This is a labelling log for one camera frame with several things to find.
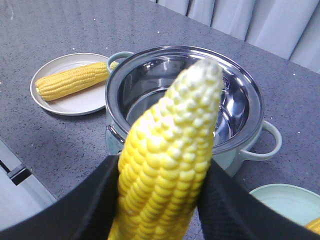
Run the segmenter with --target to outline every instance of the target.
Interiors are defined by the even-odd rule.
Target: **pot rim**
[[[126,77],[126,75],[133,70],[134,68],[136,68],[138,65],[141,64],[141,62],[139,64],[137,64],[138,60],[144,60],[144,59],[148,59],[148,56],[150,57],[153,54],[156,54],[156,56],[161,56],[161,54],[164,54],[164,51],[167,52],[172,52],[174,53],[174,51],[189,51],[191,54],[196,55],[201,54],[204,57],[208,56],[210,58],[214,58],[216,60],[218,60],[219,63],[224,63],[227,66],[232,66],[233,68],[235,68],[239,73],[241,73],[243,75],[243,77],[248,81],[249,85],[252,86],[252,89],[254,90],[254,92],[256,93],[256,98],[258,99],[258,109],[259,109],[259,114],[258,116],[256,115],[257,113],[254,114],[253,113],[249,114],[247,122],[244,124],[244,126],[242,127],[242,129],[237,132],[234,136],[232,136],[229,140],[220,143],[218,145],[215,145],[212,149],[212,152],[214,154],[220,154],[220,153],[224,153],[227,152],[231,149],[234,148],[238,148],[239,146],[242,146],[244,143],[246,143],[247,141],[249,141],[249,139],[251,139],[255,133],[257,133],[262,126],[262,120],[263,120],[263,116],[264,116],[264,100],[262,98],[261,92],[259,90],[259,87],[257,86],[257,84],[255,83],[254,79],[251,77],[251,75],[244,70],[240,65],[238,65],[236,62],[234,62],[233,60],[231,60],[230,58],[206,49],[206,48],[202,48],[202,47],[197,47],[197,46],[188,46],[188,45],[165,45],[165,46],[158,46],[158,47],[153,47],[153,48],[148,48],[146,50],[140,51],[138,53],[134,53],[133,55],[127,57],[124,61],[122,61],[117,68],[111,72],[110,76],[109,76],[109,80],[107,81],[106,84],[106,88],[105,88],[105,101],[106,101],[106,108],[108,110],[108,114],[111,115],[114,123],[118,126],[118,128],[120,128],[123,133],[125,134],[125,136],[122,136],[124,139],[126,138],[126,136],[128,135],[128,132],[131,128],[131,126],[129,125],[129,123],[127,122],[127,120],[122,116],[122,114],[120,114],[120,111],[117,109],[119,109],[119,105],[117,102],[117,93],[116,93],[116,89],[119,88],[120,86],[120,81],[112,81],[112,79],[114,79],[117,75],[120,75],[121,77]],[[255,117],[255,124],[254,126],[248,126],[248,120],[251,117]]]

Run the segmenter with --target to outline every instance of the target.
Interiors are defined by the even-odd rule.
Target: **speckled countertop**
[[[45,63],[72,53],[110,56],[163,45],[219,52],[246,69],[262,92],[264,117],[282,134],[279,153],[246,161],[234,177],[248,191],[285,183],[320,194],[320,75],[149,0],[10,1],[0,18],[0,138],[57,198],[108,154],[106,112],[61,116],[39,107],[30,82]],[[253,150],[272,149],[263,133]]]

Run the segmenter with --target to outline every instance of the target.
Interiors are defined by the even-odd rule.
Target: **plate rim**
[[[317,193],[311,191],[311,190],[308,190],[306,188],[303,188],[303,187],[300,187],[300,186],[295,186],[295,185],[291,185],[291,184],[286,184],[286,183],[271,183],[271,184],[266,184],[266,185],[262,185],[262,186],[259,186],[253,190],[251,190],[249,193],[251,195],[253,195],[255,192],[261,190],[261,189],[265,189],[265,188],[269,188],[269,187],[287,187],[287,188],[293,188],[293,189],[298,189],[300,191],[303,191],[303,192],[307,192],[309,194],[312,194],[314,195],[315,197],[319,198],[320,199],[320,195],[318,195]]]
[[[50,61],[48,61],[47,63],[45,63],[44,65],[42,65],[36,72],[35,74],[33,75],[32,79],[31,79],[31,83],[30,83],[30,93],[31,93],[31,96],[33,98],[33,100],[43,109],[51,112],[51,113],[54,113],[54,114],[57,114],[57,115],[62,115],[62,116],[83,116],[83,115],[88,115],[88,114],[92,114],[92,113],[95,113],[99,110],[102,110],[105,108],[106,104],[103,104],[102,106],[99,106],[98,108],[94,108],[92,110],[86,110],[86,111],[78,111],[78,112],[65,112],[65,111],[58,111],[58,110],[54,110],[52,108],[49,108],[45,105],[43,105],[41,102],[39,102],[37,100],[37,98],[35,97],[34,95],[34,91],[33,91],[33,86],[35,85],[35,77],[38,75],[38,73],[43,69],[45,68],[46,66],[52,64],[52,62],[55,62],[55,61],[58,61],[62,58],[66,58],[66,57],[70,57],[70,56],[75,56],[75,55],[93,55],[93,56],[98,56],[98,57],[103,57],[105,58],[106,60],[109,59],[109,57],[107,56],[104,56],[104,55],[101,55],[101,54],[97,54],[97,53],[92,53],[92,52],[77,52],[77,53],[71,53],[71,54],[67,54],[67,55],[63,55],[63,56],[59,56],[55,59],[52,59]]]

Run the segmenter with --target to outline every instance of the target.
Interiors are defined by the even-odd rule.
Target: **corn cob tip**
[[[307,225],[305,225],[310,231],[320,235],[320,217],[312,220]]]

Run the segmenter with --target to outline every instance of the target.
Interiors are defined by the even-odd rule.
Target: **pot handle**
[[[109,73],[112,72],[112,69],[110,68],[110,65],[111,65],[112,62],[114,62],[117,59],[130,57],[132,54],[134,54],[134,53],[131,52],[131,51],[120,51],[120,52],[117,52],[117,53],[111,55],[109,57],[108,61],[106,62],[106,67],[108,69],[108,72]]]
[[[251,161],[268,160],[269,158],[272,158],[280,150],[282,145],[282,137],[279,130],[270,122],[265,120],[262,121],[262,130],[268,131],[273,135],[275,139],[274,149],[268,153],[255,153],[255,152],[248,151],[247,149],[241,149],[239,154],[243,160],[251,160]]]

